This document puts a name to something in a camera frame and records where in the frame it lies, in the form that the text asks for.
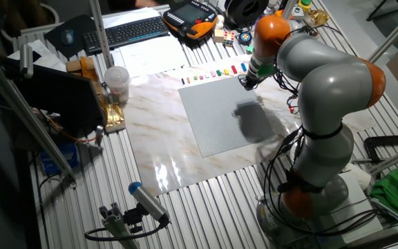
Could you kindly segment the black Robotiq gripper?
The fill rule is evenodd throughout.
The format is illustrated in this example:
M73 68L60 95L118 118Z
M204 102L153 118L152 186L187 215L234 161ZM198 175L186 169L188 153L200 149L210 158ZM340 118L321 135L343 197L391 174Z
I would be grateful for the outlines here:
M246 76L238 77L238 81L246 91L255 89L265 79L266 77L259 77L253 73L248 73Z

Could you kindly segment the person's hand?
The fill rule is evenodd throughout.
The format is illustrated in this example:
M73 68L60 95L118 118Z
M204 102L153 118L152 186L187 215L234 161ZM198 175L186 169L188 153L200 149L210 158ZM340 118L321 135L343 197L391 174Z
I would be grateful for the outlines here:
M136 0L135 7L136 8L145 8L145 7L156 7L160 4L156 0Z

